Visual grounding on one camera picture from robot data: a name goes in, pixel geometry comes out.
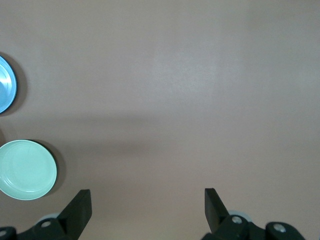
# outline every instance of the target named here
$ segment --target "table surface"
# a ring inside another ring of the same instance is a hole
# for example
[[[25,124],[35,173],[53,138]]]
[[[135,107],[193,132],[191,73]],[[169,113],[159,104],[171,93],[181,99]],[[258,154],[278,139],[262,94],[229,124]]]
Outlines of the table surface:
[[[59,175],[0,226],[90,189],[80,240],[199,240],[205,188],[264,227],[320,233],[320,2],[2,0],[18,78],[0,145],[37,140]]]

